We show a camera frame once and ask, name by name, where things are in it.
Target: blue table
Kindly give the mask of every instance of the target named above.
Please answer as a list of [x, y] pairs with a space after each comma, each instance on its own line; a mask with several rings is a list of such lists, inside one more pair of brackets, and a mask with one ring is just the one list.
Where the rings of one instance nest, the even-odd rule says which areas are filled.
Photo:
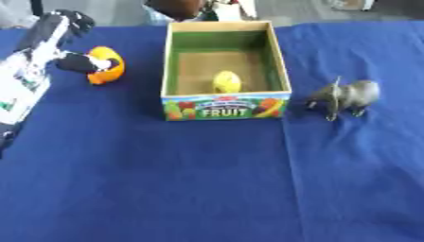
[[[0, 241], [422, 241], [424, 23], [278, 28], [294, 89], [280, 120], [162, 121], [166, 30], [97, 28], [128, 64], [51, 90], [0, 162]], [[0, 31], [0, 57], [22, 32]], [[329, 123], [302, 99], [342, 75], [383, 97]]]

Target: orange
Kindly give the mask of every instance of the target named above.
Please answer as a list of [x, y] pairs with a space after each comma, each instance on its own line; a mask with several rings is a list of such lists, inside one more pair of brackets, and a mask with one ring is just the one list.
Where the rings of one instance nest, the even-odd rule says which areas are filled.
[[92, 49], [88, 55], [99, 60], [115, 59], [119, 62], [118, 66], [110, 70], [87, 75], [92, 84], [100, 85], [106, 82], [111, 82], [117, 80], [122, 76], [122, 74], [124, 74], [125, 62], [113, 49], [106, 46], [98, 46]]

